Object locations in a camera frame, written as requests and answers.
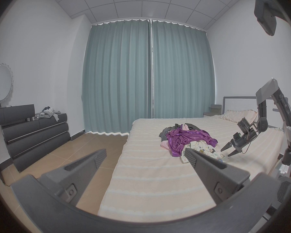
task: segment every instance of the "oval mirror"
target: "oval mirror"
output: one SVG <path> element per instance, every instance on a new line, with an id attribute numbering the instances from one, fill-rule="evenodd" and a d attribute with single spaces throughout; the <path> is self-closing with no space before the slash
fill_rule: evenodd
<path id="1" fill-rule="evenodd" d="M 0 103 L 4 102 L 13 88 L 13 74 L 10 67 L 0 64 Z"/>

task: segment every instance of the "mirror frame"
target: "mirror frame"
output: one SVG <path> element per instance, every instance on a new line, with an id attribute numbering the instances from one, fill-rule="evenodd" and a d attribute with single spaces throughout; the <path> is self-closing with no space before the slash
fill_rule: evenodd
<path id="1" fill-rule="evenodd" d="M 3 103 L 5 100 L 7 100 L 8 99 L 8 97 L 11 95 L 11 92 L 12 92 L 12 90 L 13 90 L 13 73 L 12 73 L 12 70 L 11 70 L 11 68 L 7 65 L 7 64 L 0 64 L 0 67 L 7 67 L 8 68 L 8 70 L 10 71 L 10 73 L 11 73 L 11 88 L 10 88 L 10 91 L 9 91 L 9 93 L 8 93 L 8 95 L 4 98 L 4 99 L 2 99 L 2 100 L 0 100 L 0 104 L 1 103 Z"/>

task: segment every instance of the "teal curtain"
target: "teal curtain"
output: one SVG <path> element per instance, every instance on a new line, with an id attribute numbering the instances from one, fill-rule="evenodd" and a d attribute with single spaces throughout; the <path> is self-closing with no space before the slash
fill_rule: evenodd
<path id="1" fill-rule="evenodd" d="M 203 117 L 214 103 L 215 81 L 206 33 L 154 21 L 154 118 Z"/>
<path id="2" fill-rule="evenodd" d="M 149 24 L 130 20 L 92 26 L 83 66 L 86 132 L 126 133 L 134 120 L 151 117 Z"/>

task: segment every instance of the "floor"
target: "floor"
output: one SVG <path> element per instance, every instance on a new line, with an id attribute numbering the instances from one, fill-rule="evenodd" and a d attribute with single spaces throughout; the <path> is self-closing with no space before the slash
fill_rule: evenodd
<path id="1" fill-rule="evenodd" d="M 126 140 L 127 136 L 107 136 L 87 133 L 74 141 L 69 141 L 60 146 L 21 173 L 19 173 L 12 164 L 2 171 L 6 185 L 0 180 L 0 194 L 9 210 L 15 214 L 18 220 L 22 222 L 28 230 L 31 232 L 40 232 L 19 206 L 11 188 L 7 185 L 12 184 L 27 174 L 32 174 L 34 177 L 38 178 L 45 172 L 66 165 L 96 150 L 106 149 L 107 157 L 97 170 L 77 204 L 78 208 L 97 215 L 101 200 L 109 186 L 114 168 L 122 153 Z"/>

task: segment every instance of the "bed sheet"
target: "bed sheet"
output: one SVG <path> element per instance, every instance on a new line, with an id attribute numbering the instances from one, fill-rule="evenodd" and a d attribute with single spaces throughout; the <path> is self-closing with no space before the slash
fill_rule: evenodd
<path id="1" fill-rule="evenodd" d="M 206 211 L 215 203 L 190 163 L 182 164 L 160 147 L 159 133 L 175 123 L 192 123 L 218 140 L 216 151 L 240 129 L 224 119 L 138 119 L 114 169 L 102 199 L 99 216 L 130 222 L 159 222 Z M 268 128 L 254 140 L 246 154 L 229 157 L 229 164 L 250 172 L 269 173 L 283 141 L 281 130 Z M 228 154 L 233 147 L 226 150 Z"/>

